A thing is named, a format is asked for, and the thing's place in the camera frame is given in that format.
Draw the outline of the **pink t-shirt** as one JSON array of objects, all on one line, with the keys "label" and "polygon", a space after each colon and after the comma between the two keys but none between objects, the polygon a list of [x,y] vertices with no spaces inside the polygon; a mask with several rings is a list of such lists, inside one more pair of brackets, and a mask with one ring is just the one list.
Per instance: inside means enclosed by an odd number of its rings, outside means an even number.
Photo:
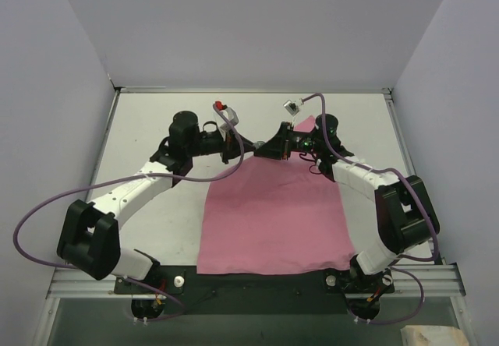
[{"label": "pink t-shirt", "polygon": [[212,182],[204,206],[198,274],[302,274],[347,270],[355,250],[340,188],[293,154],[250,157]]}]

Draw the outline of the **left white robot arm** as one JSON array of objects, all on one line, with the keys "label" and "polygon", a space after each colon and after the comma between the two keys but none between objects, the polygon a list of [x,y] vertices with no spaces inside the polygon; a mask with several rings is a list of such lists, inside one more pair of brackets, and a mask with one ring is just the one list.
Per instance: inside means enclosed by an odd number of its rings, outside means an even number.
[{"label": "left white robot arm", "polygon": [[215,104],[214,110],[212,132],[203,129],[195,113],[176,113],[168,136],[132,178],[90,202],[73,202],[66,212],[57,255],[96,280],[108,275],[130,277],[140,291],[155,290],[160,282],[154,269],[157,260],[123,248],[119,232],[138,210],[184,180],[193,158],[220,154],[223,163],[228,163],[253,151],[253,144],[234,130],[239,122],[235,111],[223,104]]}]

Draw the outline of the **round green brooch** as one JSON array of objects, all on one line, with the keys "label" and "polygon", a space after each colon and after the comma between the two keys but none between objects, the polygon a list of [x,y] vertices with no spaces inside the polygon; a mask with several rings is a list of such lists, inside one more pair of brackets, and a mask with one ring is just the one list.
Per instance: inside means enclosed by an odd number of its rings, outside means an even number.
[{"label": "round green brooch", "polygon": [[264,145],[264,141],[256,141],[253,145],[256,149],[258,149]]}]

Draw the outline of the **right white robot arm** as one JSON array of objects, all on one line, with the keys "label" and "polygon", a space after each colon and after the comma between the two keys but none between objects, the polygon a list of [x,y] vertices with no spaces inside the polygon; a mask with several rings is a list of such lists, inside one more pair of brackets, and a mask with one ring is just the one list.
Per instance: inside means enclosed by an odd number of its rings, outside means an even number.
[{"label": "right white robot arm", "polygon": [[423,181],[377,173],[360,163],[338,138],[338,120],[326,114],[317,116],[309,132],[298,132],[283,122],[267,142],[254,145],[253,154],[273,160],[288,160],[292,153],[309,154],[321,175],[364,195],[375,204],[377,233],[368,249],[350,259],[354,281],[371,279],[392,263],[405,257],[407,250],[420,245],[440,231]]}]

